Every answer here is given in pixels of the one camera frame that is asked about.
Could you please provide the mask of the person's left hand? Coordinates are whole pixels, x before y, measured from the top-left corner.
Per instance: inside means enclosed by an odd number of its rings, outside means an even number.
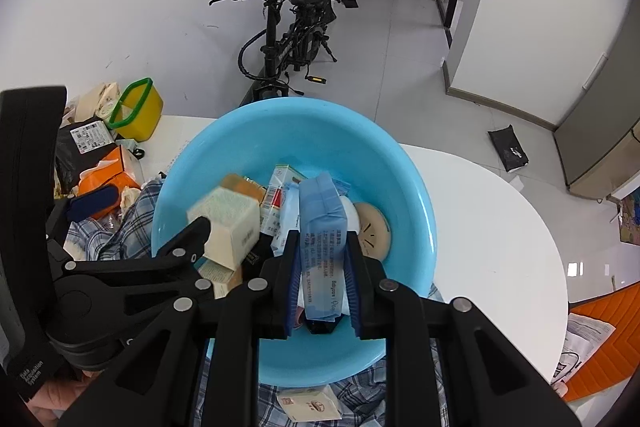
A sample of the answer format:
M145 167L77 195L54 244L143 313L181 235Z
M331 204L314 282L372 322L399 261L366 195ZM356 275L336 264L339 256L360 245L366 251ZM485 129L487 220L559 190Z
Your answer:
M26 403L30 413L41 425L58 425L58 413L65 412L100 375L99 372L82 373L78 381L47 381Z

